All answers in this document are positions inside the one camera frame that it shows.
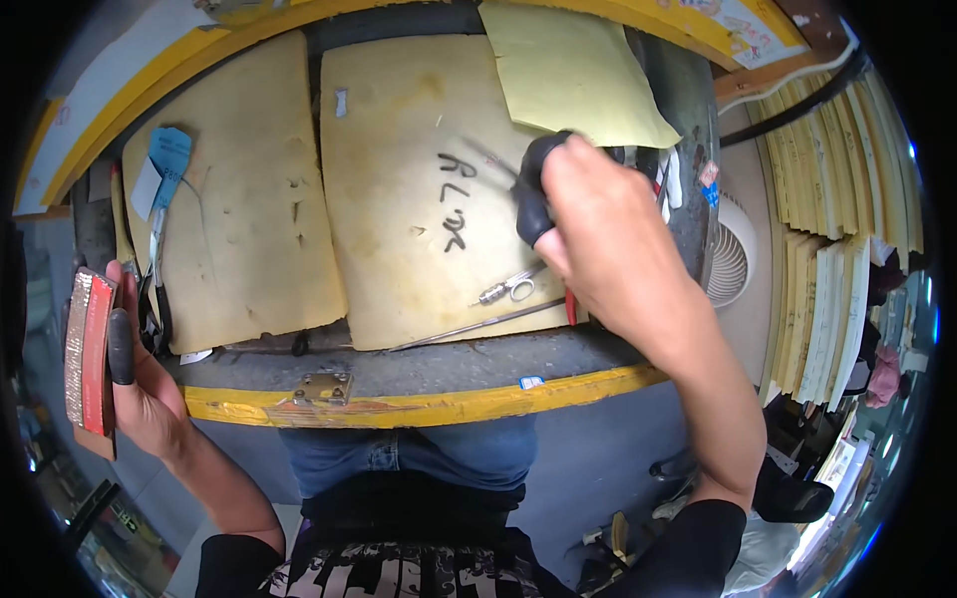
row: workbench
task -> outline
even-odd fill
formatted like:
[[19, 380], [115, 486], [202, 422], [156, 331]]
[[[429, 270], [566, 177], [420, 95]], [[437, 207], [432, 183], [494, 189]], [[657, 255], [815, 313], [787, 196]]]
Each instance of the workbench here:
[[[301, 30], [313, 96], [327, 50], [388, 37], [484, 31], [475, 7], [459, 3], [393, 5], [338, 15]], [[661, 115], [682, 137], [677, 150], [683, 206], [673, 210], [669, 228], [688, 272], [703, 286], [718, 227], [717, 207], [709, 205], [699, 182], [709, 161], [720, 164], [711, 70], [705, 58], [670, 42], [627, 27], [626, 36]], [[187, 86], [144, 112], [101, 155], [118, 159], [133, 132]], [[654, 178], [657, 151], [639, 150], [636, 167]], [[112, 256], [112, 216], [103, 206], [81, 200], [75, 200], [74, 212], [78, 251], [99, 268], [98, 261]], [[303, 339], [308, 352], [294, 357], [293, 344]], [[277, 427], [454, 424], [581, 405], [667, 379], [594, 322], [398, 352], [361, 352], [350, 348], [347, 325], [339, 320], [299, 334], [217, 347], [195, 364], [179, 365], [178, 357], [161, 361], [181, 386], [193, 417]], [[290, 401], [303, 377], [327, 372], [352, 375], [346, 405], [303, 407]], [[526, 376], [540, 376], [545, 384], [522, 389], [519, 380]]]

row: stack of boards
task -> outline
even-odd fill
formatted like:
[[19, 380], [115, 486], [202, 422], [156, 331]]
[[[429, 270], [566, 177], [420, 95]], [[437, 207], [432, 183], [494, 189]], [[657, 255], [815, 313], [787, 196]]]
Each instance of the stack of boards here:
[[[828, 76], [796, 80], [748, 110], [782, 112]], [[870, 237], [923, 252], [917, 169], [903, 124], [875, 73], [759, 141], [771, 214], [775, 270], [772, 324], [761, 395], [835, 410], [860, 351]]]
[[[749, 108], [763, 121], [806, 98], [830, 78], [788, 83]], [[781, 222], [838, 240], [874, 235], [907, 253], [924, 252], [917, 169], [903, 123], [873, 71], [816, 111], [768, 134]]]

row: red sanding block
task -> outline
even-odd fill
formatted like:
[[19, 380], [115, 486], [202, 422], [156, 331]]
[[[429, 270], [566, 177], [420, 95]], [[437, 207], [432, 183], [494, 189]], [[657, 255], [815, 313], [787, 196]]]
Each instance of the red sanding block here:
[[106, 325], [117, 283], [88, 268], [77, 270], [63, 350], [66, 416], [77, 443], [116, 460], [113, 383], [106, 363]]

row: white fan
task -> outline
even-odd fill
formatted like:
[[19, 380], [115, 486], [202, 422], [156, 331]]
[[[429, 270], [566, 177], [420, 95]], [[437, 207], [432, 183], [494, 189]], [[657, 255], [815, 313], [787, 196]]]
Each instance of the white fan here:
[[754, 274], [757, 246], [757, 236], [747, 214], [734, 197], [722, 189], [718, 238], [706, 291], [712, 305], [724, 307], [745, 291]]

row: blue jeans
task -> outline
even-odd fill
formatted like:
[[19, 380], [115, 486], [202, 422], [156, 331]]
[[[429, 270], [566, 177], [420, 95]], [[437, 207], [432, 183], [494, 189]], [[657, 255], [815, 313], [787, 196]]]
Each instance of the blue jeans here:
[[538, 455], [535, 415], [397, 430], [282, 429], [303, 498], [367, 471], [416, 470], [481, 490], [515, 490]]

